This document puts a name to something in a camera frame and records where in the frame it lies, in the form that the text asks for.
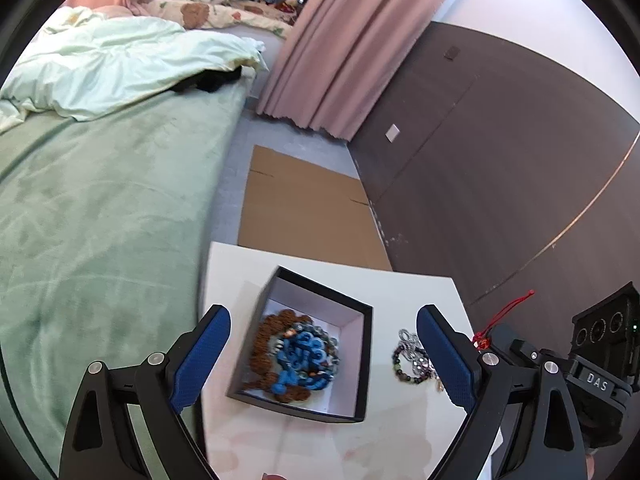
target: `silver jewelry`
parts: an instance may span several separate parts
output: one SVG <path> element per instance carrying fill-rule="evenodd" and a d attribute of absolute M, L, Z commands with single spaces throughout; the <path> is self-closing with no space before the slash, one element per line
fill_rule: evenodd
<path fill-rule="evenodd" d="M 418 377 L 424 375 L 433 376 L 438 380 L 438 389 L 440 391 L 444 390 L 440 376 L 438 375 L 436 368 L 433 366 L 431 359 L 429 359 L 427 352 L 422 347 L 418 335 L 410 333 L 405 328 L 401 329 L 398 332 L 398 335 L 400 337 L 398 346 L 401 348 L 401 355 L 411 363 L 414 374 Z"/>

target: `open box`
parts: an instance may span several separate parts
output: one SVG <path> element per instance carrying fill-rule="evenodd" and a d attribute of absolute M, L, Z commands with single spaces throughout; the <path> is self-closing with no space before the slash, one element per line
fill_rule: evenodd
<path fill-rule="evenodd" d="M 298 316 L 311 316 L 338 340 L 340 367 L 324 389 L 312 392 L 306 401 L 278 402 L 262 390 L 245 390 L 259 376 L 249 368 L 254 340 L 262 320 L 269 314 L 291 309 Z M 373 309 L 327 286 L 278 267 L 263 288 L 249 323 L 236 370 L 227 395 L 287 415 L 321 422 L 361 422 L 367 409 Z"/>

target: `floor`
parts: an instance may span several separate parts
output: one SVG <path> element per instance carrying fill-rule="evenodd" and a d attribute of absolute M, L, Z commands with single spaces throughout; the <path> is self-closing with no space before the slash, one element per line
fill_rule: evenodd
<path fill-rule="evenodd" d="M 244 188 L 255 145 L 358 178 L 347 145 L 342 140 L 300 130 L 283 121 L 258 117 L 245 109 L 231 141 L 213 201 L 211 239 L 216 242 L 238 243 Z"/>

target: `black cloth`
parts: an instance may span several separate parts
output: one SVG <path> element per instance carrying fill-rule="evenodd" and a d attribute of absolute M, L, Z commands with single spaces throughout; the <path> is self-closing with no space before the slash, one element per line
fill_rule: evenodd
<path fill-rule="evenodd" d="M 238 81 L 242 75 L 242 67 L 239 66 L 232 72 L 220 72 L 219 70 L 203 70 L 202 72 L 183 79 L 179 83 L 173 85 L 169 90 L 174 92 L 184 92 L 189 88 L 196 87 L 198 90 L 205 92 L 215 92 L 223 84 Z"/>

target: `light switch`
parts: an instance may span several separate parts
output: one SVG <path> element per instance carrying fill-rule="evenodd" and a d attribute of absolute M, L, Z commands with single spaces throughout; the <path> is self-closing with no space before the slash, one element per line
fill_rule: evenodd
<path fill-rule="evenodd" d="M 400 133 L 398 127 L 395 124 L 392 124 L 389 130 L 386 132 L 386 138 L 389 139 L 389 142 L 393 142 L 396 140 L 396 137 Z"/>

